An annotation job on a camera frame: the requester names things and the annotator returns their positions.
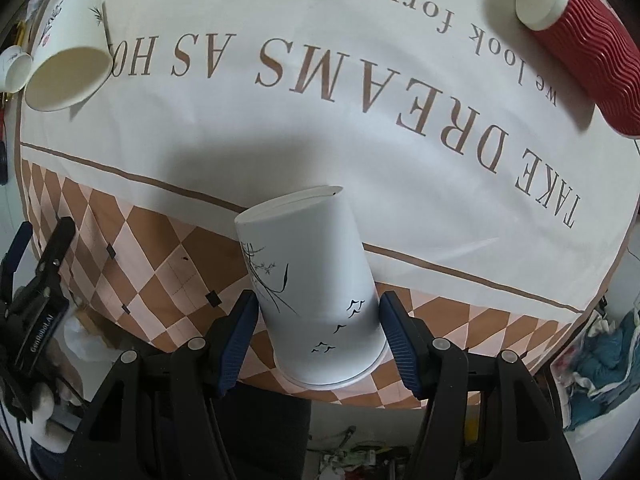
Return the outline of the checkered printed tablecloth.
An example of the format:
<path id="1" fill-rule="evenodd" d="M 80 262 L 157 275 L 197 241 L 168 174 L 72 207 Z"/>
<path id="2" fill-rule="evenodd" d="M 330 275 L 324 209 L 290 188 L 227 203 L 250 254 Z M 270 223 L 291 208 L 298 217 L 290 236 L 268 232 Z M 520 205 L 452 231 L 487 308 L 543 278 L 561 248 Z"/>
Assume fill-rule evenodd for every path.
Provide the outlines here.
<path id="1" fill-rule="evenodd" d="M 43 0 L 41 34 L 61 0 Z M 165 351 L 248 284 L 234 219 L 344 188 L 376 286 L 463 348 L 540 367 L 596 305 L 639 209 L 639 147 L 514 0 L 103 0 L 113 68 L 78 107 L 16 115 L 41 250 Z"/>

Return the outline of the white paper cup lying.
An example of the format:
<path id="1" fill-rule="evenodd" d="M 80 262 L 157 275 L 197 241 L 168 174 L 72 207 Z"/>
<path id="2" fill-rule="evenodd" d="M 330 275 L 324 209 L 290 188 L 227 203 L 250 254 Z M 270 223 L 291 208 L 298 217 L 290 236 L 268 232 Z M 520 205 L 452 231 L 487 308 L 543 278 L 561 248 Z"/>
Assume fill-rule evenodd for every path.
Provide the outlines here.
<path id="1" fill-rule="evenodd" d="M 65 110 L 92 96 L 111 69 L 103 0 L 55 0 L 36 43 L 26 103 Z"/>

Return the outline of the white paper cup bird print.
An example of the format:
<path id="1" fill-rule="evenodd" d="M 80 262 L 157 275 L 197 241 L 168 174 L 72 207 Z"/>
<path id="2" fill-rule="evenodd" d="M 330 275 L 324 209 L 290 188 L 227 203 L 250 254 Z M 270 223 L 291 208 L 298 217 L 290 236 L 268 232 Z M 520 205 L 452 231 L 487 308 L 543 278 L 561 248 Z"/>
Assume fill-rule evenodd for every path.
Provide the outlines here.
<path id="1" fill-rule="evenodd" d="M 342 388 L 369 374 L 386 339 L 344 188 L 268 200 L 234 225 L 280 373 L 309 390 Z"/>

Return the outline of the blue clothes pile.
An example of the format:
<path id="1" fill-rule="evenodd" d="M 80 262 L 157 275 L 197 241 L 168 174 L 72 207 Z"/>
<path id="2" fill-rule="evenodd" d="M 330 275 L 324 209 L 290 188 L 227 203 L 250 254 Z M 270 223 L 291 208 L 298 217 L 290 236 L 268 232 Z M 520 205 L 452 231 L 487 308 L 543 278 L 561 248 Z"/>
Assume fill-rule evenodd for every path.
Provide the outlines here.
<path id="1" fill-rule="evenodd" d="M 639 309 L 594 322 L 570 366 L 566 430 L 608 414 L 639 389 Z"/>

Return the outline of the small white paper cup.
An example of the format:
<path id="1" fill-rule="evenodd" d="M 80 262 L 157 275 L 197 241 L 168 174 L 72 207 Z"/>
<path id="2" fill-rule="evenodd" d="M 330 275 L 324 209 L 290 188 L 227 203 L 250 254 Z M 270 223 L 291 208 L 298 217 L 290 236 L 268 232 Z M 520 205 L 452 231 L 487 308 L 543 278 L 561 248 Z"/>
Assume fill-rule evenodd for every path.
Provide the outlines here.
<path id="1" fill-rule="evenodd" d="M 20 46 L 6 48 L 0 55 L 0 92 L 17 93 L 32 72 L 32 57 Z"/>

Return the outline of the red ribbed paper cup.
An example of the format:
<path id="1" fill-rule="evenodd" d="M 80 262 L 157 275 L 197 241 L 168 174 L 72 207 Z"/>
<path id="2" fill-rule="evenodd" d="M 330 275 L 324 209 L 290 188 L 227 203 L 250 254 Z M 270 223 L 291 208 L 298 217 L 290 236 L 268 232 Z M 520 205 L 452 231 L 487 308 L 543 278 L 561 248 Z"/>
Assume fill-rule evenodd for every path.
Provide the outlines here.
<path id="1" fill-rule="evenodd" d="M 618 133 L 639 137 L 639 49 L 600 0 L 515 0 L 520 22 Z"/>

